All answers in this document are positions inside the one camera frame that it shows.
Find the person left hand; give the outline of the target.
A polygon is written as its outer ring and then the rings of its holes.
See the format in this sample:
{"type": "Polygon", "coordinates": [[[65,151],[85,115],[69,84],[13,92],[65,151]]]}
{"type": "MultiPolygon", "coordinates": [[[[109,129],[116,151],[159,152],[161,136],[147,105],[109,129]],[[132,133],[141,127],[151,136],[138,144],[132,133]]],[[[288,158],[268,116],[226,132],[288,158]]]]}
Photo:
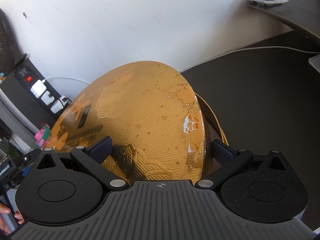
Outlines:
{"type": "Polygon", "coordinates": [[[21,225],[24,223],[24,218],[21,215],[19,209],[17,208],[16,203],[13,204],[13,208],[6,206],[5,204],[1,203],[1,231],[4,232],[6,235],[12,233],[12,230],[9,228],[8,223],[5,221],[4,218],[7,218],[10,214],[12,214],[15,218],[14,221],[21,225]]]}

